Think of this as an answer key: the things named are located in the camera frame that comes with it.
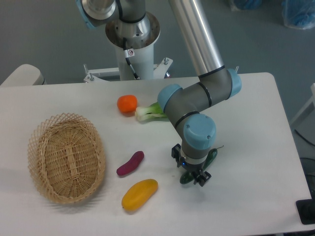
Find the silver metal tube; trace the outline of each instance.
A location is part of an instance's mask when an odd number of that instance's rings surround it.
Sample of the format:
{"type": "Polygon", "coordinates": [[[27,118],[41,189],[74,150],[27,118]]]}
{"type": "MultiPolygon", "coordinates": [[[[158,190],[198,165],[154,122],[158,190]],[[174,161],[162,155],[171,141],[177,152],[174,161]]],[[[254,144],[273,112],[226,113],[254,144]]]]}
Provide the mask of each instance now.
{"type": "Polygon", "coordinates": [[[106,9],[113,4],[115,0],[89,0],[90,4],[98,9],[106,9]]]}
{"type": "Polygon", "coordinates": [[[169,0],[198,75],[224,64],[200,0],[169,0]]]}
{"type": "Polygon", "coordinates": [[[82,0],[85,12],[96,20],[111,17],[116,9],[115,0],[82,0]]]}

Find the green vegetable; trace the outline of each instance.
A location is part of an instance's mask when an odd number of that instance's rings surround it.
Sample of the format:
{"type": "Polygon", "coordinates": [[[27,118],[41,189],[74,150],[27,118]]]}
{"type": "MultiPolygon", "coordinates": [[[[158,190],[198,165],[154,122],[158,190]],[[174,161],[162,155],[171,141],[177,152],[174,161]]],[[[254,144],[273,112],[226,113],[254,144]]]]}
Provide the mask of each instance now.
{"type": "Polygon", "coordinates": [[[138,121],[149,120],[153,118],[166,118],[159,104],[153,103],[149,107],[137,107],[135,116],[138,121]]]}
{"type": "MultiPolygon", "coordinates": [[[[206,170],[208,168],[208,166],[210,166],[210,164],[216,158],[219,148],[214,148],[214,149],[211,149],[209,151],[209,153],[207,155],[207,158],[206,158],[206,161],[205,161],[205,163],[203,164],[203,167],[202,167],[203,170],[206,170]]],[[[190,183],[192,181],[193,181],[193,176],[192,176],[191,172],[189,172],[189,171],[186,171],[185,173],[183,173],[181,178],[180,178],[180,180],[179,180],[179,182],[181,184],[187,184],[187,183],[190,183]]]]}

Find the blue joint cap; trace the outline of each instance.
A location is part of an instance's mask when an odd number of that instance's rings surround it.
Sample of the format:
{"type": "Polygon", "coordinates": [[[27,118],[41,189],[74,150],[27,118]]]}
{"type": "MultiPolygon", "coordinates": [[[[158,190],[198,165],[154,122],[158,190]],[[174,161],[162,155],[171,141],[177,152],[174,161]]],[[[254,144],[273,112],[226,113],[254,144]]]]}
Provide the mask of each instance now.
{"type": "Polygon", "coordinates": [[[77,7],[79,9],[79,12],[84,20],[84,23],[87,25],[88,29],[95,29],[95,26],[90,22],[90,20],[88,19],[88,17],[86,16],[82,4],[81,4],[81,0],[75,0],[75,3],[77,4],[77,7]]]}
{"type": "Polygon", "coordinates": [[[210,148],[216,139],[216,124],[204,114],[195,114],[188,118],[184,125],[184,138],[194,149],[210,148]]]}
{"type": "Polygon", "coordinates": [[[233,97],[234,95],[238,94],[239,91],[242,89],[242,81],[241,77],[237,74],[237,72],[233,69],[228,69],[227,70],[232,78],[232,91],[230,97],[233,97]]]}
{"type": "Polygon", "coordinates": [[[163,112],[164,112],[164,109],[168,100],[179,89],[183,89],[183,88],[177,84],[173,84],[173,85],[166,86],[159,92],[157,96],[157,102],[159,103],[159,106],[162,108],[163,112]]]}

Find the bolt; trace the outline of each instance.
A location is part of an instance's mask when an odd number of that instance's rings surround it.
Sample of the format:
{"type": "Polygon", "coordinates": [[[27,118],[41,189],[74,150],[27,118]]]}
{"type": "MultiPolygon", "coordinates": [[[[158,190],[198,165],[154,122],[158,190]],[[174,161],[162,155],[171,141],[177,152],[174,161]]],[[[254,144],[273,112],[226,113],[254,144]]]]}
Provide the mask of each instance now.
{"type": "Polygon", "coordinates": [[[167,65],[167,62],[169,61],[168,58],[164,58],[164,65],[167,65]]]}
{"type": "Polygon", "coordinates": [[[88,66],[86,64],[83,64],[83,66],[84,66],[85,73],[88,74],[88,72],[89,72],[88,66]]]}
{"type": "Polygon", "coordinates": [[[94,81],[94,77],[93,77],[92,73],[90,73],[90,80],[94,81]]]}

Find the cable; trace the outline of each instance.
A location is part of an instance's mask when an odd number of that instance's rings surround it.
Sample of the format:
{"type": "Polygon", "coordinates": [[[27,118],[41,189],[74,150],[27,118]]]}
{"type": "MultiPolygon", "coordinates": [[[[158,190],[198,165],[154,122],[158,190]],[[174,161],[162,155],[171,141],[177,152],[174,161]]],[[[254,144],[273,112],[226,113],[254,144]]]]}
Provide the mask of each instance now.
{"type": "Polygon", "coordinates": [[[309,158],[309,157],[300,157],[300,159],[315,161],[315,159],[312,159],[312,158],[309,158]]]}
{"type": "MultiPolygon", "coordinates": [[[[127,50],[127,46],[126,46],[126,45],[127,45],[127,39],[124,37],[124,38],[123,38],[123,50],[124,50],[124,51],[127,50]]],[[[137,73],[135,72],[133,66],[131,65],[131,62],[130,62],[128,56],[126,56],[126,62],[127,62],[127,64],[130,66],[130,68],[131,68],[131,70],[132,70],[132,73],[133,73],[133,75],[134,75],[134,79],[135,79],[135,80],[140,80],[140,77],[139,77],[139,76],[137,75],[137,73]]]]}
{"type": "Polygon", "coordinates": [[[294,130],[294,132],[301,137],[301,139],[303,139],[306,143],[308,143],[309,145],[315,147],[315,144],[311,143],[310,141],[308,141],[306,138],[304,138],[296,129],[294,130]]]}

